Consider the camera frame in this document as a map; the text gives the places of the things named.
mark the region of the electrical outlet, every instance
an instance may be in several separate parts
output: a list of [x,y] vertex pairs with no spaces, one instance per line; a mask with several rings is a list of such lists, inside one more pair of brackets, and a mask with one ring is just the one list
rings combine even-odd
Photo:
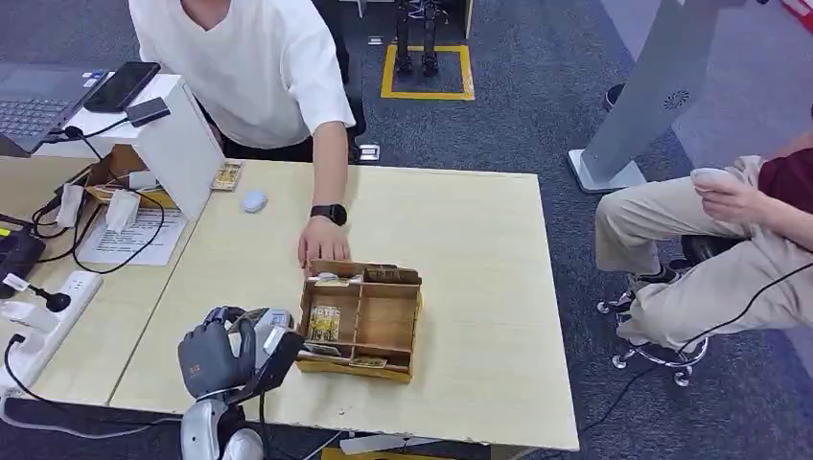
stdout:
[[[68,275],[62,283],[58,292],[63,292],[71,297],[71,303],[67,309],[58,313],[51,313],[57,320],[57,326],[48,334],[34,331],[31,328],[16,331],[26,337],[22,346],[15,347],[9,353],[9,365],[14,375],[22,383],[31,387],[36,382],[42,369],[59,348],[62,340],[68,335],[71,328],[76,324],[85,307],[90,304],[93,296],[102,285],[102,275],[89,271],[77,270]],[[38,307],[45,310],[45,305],[39,303]],[[0,389],[13,390],[16,384],[6,371],[6,366],[0,368]]]

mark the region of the laptop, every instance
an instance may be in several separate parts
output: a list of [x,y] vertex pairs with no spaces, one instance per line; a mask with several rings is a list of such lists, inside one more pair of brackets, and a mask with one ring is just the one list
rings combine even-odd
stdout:
[[0,156],[28,157],[104,81],[106,70],[0,62]]

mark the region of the charger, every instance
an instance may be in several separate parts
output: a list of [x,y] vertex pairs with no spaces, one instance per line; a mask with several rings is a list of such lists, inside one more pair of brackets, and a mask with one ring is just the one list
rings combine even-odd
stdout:
[[170,109],[161,98],[150,99],[145,103],[130,106],[125,109],[129,123],[133,127],[141,127],[147,123],[162,119],[170,114]]

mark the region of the white cable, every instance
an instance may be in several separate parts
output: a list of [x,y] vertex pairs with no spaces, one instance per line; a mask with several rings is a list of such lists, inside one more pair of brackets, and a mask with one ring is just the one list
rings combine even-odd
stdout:
[[329,440],[328,440],[328,441],[327,441],[325,444],[323,444],[323,445],[319,446],[318,448],[316,448],[316,450],[314,450],[313,452],[311,452],[311,454],[310,454],[310,455],[308,455],[307,457],[303,458],[302,460],[311,460],[311,458],[313,458],[315,455],[317,455],[318,453],[320,453],[320,452],[321,452],[323,449],[327,448],[327,447],[328,447],[328,445],[329,445],[330,443],[332,443],[332,442],[333,442],[333,441],[334,441],[334,440],[335,440],[335,439],[336,439],[336,438],[337,438],[337,437],[338,437],[338,436],[339,436],[339,435],[340,435],[342,432],[343,432],[343,431],[339,431],[339,432],[337,432],[337,433],[336,433],[336,435],[334,435],[334,437],[332,437],[331,439],[329,439]]
[[[58,431],[60,433],[70,434],[72,436],[77,436],[77,437],[84,438],[84,439],[101,440],[101,439],[118,438],[120,436],[128,436],[130,434],[140,433],[140,432],[142,432],[144,430],[147,430],[147,429],[153,427],[153,426],[142,426],[140,428],[131,429],[130,431],[121,431],[121,432],[118,432],[118,433],[88,434],[88,433],[81,433],[81,432],[75,431],[73,429],[66,428],[64,426],[25,424],[23,422],[18,422],[17,420],[14,420],[11,417],[9,417],[9,415],[6,413],[6,401],[7,400],[8,400],[8,397],[5,397],[5,396],[2,399],[0,399],[0,420],[2,420],[3,422],[6,422],[7,424],[9,424],[11,426],[16,426],[18,428],[23,428],[23,429],[39,429],[39,430],[42,430],[42,431]],[[154,423],[159,423],[159,422],[180,422],[180,420],[179,419],[173,419],[173,418],[165,418],[165,419],[156,420]]]

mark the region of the human leg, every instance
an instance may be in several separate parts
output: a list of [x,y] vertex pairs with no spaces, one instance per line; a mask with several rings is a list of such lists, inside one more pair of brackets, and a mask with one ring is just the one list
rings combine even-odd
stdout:
[[[671,285],[643,287],[617,333],[634,345],[647,342],[680,349],[692,337],[734,319],[752,297],[782,275],[813,262],[813,255],[785,239],[760,232],[750,241],[689,270]],[[801,272],[760,294],[748,312],[712,334],[751,329],[785,329],[810,323],[813,269]],[[691,352],[702,337],[685,350]]]
[[655,241],[681,235],[745,238],[749,229],[710,218],[688,177],[650,182],[601,199],[595,212],[595,264],[605,271],[658,273]]

